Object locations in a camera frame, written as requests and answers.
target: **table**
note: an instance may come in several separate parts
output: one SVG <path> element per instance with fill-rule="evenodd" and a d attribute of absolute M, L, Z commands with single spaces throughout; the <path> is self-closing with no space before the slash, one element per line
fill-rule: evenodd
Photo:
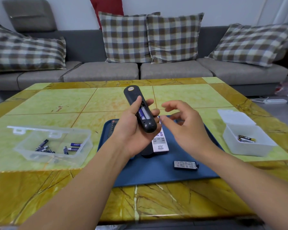
<path fill-rule="evenodd" d="M 104 122 L 119 118 L 129 104 L 123 96 L 128 85 L 138 85 L 152 108 L 172 99 L 188 102 L 230 153 L 222 138 L 225 124 L 217 110 L 233 109 L 251 117 L 280 147 L 266 158 L 237 156 L 288 181 L 288 126 L 216 77 L 41 83 L 0 103 L 0 225 L 23 223 L 49 201 L 80 168 L 49 167 L 26 161 L 13 147 L 21 139 L 9 125 L 54 125 L 88 128 L 96 153 Z M 220 178 L 114 188 L 101 224 L 159 219 L 206 219 L 254 214 Z"/>

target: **plaid pillow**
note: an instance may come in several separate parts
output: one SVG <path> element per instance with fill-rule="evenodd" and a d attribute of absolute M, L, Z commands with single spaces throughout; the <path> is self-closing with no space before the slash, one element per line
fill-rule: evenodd
<path fill-rule="evenodd" d="M 66 69 L 64 38 L 31 38 L 0 25 L 0 72 Z"/>
<path fill-rule="evenodd" d="M 288 24 L 258 27 L 231 24 L 206 58 L 270 67 L 287 40 Z"/>
<path fill-rule="evenodd" d="M 146 63 L 151 62 L 146 15 L 113 15 L 99 12 L 102 26 L 106 62 Z"/>
<path fill-rule="evenodd" d="M 176 18 L 147 15 L 152 64 L 195 60 L 197 38 L 204 13 Z"/>

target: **red pillow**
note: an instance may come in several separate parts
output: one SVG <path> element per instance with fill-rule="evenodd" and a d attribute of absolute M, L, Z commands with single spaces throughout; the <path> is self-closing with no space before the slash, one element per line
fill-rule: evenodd
<path fill-rule="evenodd" d="M 95 10 L 95 14 L 100 26 L 101 24 L 98 16 L 98 11 L 106 12 L 109 14 L 124 15 L 122 0 L 90 0 Z"/>

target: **white wall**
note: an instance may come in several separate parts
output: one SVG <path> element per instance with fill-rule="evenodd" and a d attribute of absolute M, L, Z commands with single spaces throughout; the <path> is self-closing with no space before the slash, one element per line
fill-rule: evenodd
<path fill-rule="evenodd" d="M 59 30 L 98 29 L 90 0 L 47 0 Z M 12 29 L 0 0 L 0 24 Z M 204 12 L 202 26 L 241 23 L 269 24 L 283 0 L 123 0 L 125 14 L 160 11 L 163 16 L 191 15 Z"/>

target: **open plastic box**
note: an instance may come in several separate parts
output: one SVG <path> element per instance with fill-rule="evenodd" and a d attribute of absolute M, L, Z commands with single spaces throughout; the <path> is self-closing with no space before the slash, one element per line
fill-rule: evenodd
<path fill-rule="evenodd" d="M 218 110 L 226 128 L 223 138 L 233 154 L 266 156 L 277 144 L 243 112 Z M 255 138 L 255 143 L 240 142 L 238 135 Z"/>
<path fill-rule="evenodd" d="M 22 154 L 27 160 L 31 161 L 55 163 L 60 166 L 76 168 L 83 164 L 93 147 L 90 139 L 90 130 L 50 126 L 7 127 L 13 128 L 13 134 L 15 135 L 23 135 L 26 131 L 32 131 L 14 148 L 14 150 Z M 48 145 L 52 151 L 55 151 L 55 153 L 35 151 L 45 139 L 49 140 L 46 145 Z M 69 155 L 65 155 L 64 147 L 71 147 L 71 143 L 82 143 L 82 145 L 78 151 L 69 151 Z"/>

